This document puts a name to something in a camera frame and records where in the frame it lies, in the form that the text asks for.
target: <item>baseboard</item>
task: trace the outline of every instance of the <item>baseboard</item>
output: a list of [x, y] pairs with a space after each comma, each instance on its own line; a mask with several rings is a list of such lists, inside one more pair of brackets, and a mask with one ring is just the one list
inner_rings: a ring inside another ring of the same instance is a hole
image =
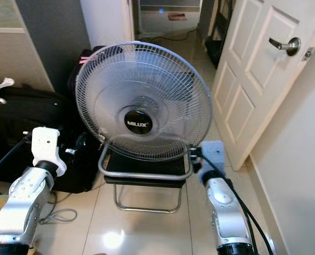
[[250, 176], [253, 188], [257, 194], [257, 198], [262, 208], [264, 218], [268, 224], [268, 229], [270, 231], [270, 235], [275, 246], [276, 252], [279, 255], [288, 255], [289, 252], [284, 243], [283, 235], [281, 234], [281, 231], [278, 228], [278, 224], [274, 217], [273, 210], [270, 206], [269, 200], [267, 198], [267, 195], [265, 194], [263, 185], [260, 181], [258, 169], [253, 162], [254, 162], [253, 157], [249, 156], [245, 161], [246, 168]]
[[164, 12], [199, 12], [198, 6], [158, 6], [158, 5], [141, 5], [141, 11], [159, 11], [163, 9]]

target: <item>black bag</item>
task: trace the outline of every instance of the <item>black bag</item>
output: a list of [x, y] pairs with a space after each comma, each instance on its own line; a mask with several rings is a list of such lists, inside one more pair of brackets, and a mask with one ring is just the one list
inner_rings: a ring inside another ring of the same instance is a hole
[[[97, 173], [99, 143], [85, 130], [76, 106], [63, 96], [30, 88], [4, 88], [0, 104], [0, 159], [23, 138], [23, 131], [38, 126], [59, 129], [60, 157], [66, 173], [55, 180], [54, 189], [79, 193], [90, 190]], [[65, 148], [77, 149], [74, 155]], [[24, 144], [0, 168], [0, 181], [13, 182], [32, 166], [31, 145]]]

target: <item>door handle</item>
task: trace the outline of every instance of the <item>door handle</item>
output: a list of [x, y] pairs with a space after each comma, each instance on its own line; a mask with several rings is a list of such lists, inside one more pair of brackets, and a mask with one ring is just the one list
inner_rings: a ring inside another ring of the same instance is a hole
[[298, 37], [292, 38], [288, 44], [282, 44], [272, 38], [269, 38], [269, 42], [277, 49], [286, 50], [288, 56], [294, 56], [301, 48], [301, 40]]

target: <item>shelf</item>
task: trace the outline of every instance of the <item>shelf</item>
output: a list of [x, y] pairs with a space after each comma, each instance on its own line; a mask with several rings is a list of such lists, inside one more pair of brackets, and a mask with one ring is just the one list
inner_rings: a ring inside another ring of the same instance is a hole
[[22, 29], [22, 24], [14, 10], [12, 0], [0, 0], [0, 28]]

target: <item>electric fan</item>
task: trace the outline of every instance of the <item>electric fan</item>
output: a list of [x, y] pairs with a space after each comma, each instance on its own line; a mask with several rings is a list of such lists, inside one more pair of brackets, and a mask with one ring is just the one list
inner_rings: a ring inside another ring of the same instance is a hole
[[95, 137], [141, 161], [182, 157], [202, 141], [212, 119], [199, 73], [172, 51], [139, 41], [90, 56], [77, 78], [76, 99]]

